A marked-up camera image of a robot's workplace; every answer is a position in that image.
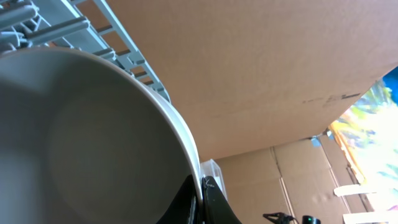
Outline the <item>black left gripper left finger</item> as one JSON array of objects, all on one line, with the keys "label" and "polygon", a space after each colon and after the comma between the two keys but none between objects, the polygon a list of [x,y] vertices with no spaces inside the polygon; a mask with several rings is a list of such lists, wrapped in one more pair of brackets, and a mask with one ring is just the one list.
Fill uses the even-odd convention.
[{"label": "black left gripper left finger", "polygon": [[197,224],[198,221],[197,193],[193,177],[189,175],[157,224]]}]

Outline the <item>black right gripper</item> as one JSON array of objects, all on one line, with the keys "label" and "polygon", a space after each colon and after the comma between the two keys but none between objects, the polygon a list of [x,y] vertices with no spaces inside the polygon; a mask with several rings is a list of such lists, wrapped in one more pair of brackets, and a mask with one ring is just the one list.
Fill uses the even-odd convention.
[{"label": "black right gripper", "polygon": [[[262,216],[273,224],[289,224],[290,222],[299,223],[295,217],[282,212],[264,213]],[[304,215],[302,217],[301,224],[321,224],[321,220],[310,215]]]}]

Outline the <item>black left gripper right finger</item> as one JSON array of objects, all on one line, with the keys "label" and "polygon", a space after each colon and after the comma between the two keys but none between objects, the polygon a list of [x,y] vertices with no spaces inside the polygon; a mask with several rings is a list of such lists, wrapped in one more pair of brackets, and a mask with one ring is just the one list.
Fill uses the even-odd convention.
[{"label": "black left gripper right finger", "polygon": [[206,224],[241,224],[212,176],[202,178],[201,187]]}]

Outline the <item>grey saucer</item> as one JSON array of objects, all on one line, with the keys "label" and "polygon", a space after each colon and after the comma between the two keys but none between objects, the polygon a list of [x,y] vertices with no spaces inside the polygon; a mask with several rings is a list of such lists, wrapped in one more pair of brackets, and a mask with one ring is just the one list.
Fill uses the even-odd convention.
[{"label": "grey saucer", "polygon": [[2,223],[157,223],[189,175],[202,209],[199,173],[179,112],[113,63],[1,56]]}]

